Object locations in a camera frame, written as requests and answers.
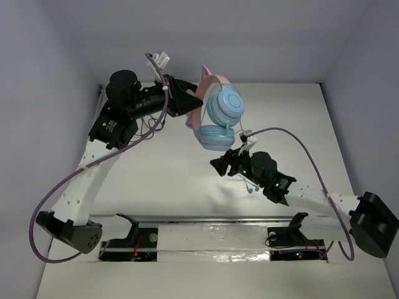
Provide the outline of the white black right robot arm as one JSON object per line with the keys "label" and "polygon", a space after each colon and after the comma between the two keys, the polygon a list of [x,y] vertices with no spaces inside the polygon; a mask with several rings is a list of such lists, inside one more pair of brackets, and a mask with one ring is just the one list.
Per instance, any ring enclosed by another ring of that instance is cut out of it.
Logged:
{"label": "white black right robot arm", "polygon": [[[387,257],[398,232],[398,218],[380,197],[371,192],[344,196],[301,185],[278,171],[277,163],[263,151],[253,154],[229,150],[210,161],[220,176],[241,175],[262,189],[271,202],[302,208],[288,229],[289,240],[301,245],[310,238],[308,225],[318,224],[336,235],[338,241],[351,240],[367,254]],[[320,221],[310,216],[314,212]]]}

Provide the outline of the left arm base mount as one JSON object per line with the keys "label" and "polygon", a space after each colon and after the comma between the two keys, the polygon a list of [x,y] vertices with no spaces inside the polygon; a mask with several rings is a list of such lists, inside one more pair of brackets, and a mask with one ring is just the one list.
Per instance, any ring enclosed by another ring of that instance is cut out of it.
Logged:
{"label": "left arm base mount", "polygon": [[130,223],[124,238],[103,241],[98,259],[102,262],[156,262],[158,227],[140,227],[134,218],[118,213]]}

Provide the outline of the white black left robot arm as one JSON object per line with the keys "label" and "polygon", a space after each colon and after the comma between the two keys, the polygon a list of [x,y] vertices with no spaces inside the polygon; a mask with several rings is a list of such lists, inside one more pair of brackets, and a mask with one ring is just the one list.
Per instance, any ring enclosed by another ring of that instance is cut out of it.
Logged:
{"label": "white black left robot arm", "polygon": [[102,236],[102,225],[89,219],[92,204],[111,167],[133,146],[137,120],[154,113],[177,117],[199,108],[203,102],[195,97],[197,88],[167,74],[151,87],[142,87],[131,70],[112,74],[105,87],[107,100],[89,132],[80,164],[58,184],[67,183],[67,189],[51,210],[35,209],[29,228],[38,225],[79,254],[90,253]]}

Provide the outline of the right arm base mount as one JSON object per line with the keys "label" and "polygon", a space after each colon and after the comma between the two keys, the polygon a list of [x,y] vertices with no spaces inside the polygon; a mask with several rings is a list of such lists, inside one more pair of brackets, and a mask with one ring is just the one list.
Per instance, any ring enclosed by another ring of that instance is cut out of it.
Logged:
{"label": "right arm base mount", "polygon": [[322,239],[308,239],[300,231],[306,216],[308,213],[299,212],[287,226],[267,229],[264,245],[271,250],[271,261],[328,261],[325,242]]}

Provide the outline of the pink blue cat-ear headphones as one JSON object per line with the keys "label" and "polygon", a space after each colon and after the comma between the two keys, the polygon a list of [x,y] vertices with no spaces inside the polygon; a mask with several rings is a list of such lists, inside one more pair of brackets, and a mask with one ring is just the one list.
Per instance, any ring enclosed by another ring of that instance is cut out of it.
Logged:
{"label": "pink blue cat-ear headphones", "polygon": [[235,142],[234,126],[245,111],[241,94],[226,77],[213,74],[203,65],[195,97],[202,106],[187,114],[185,125],[204,149],[229,150]]}

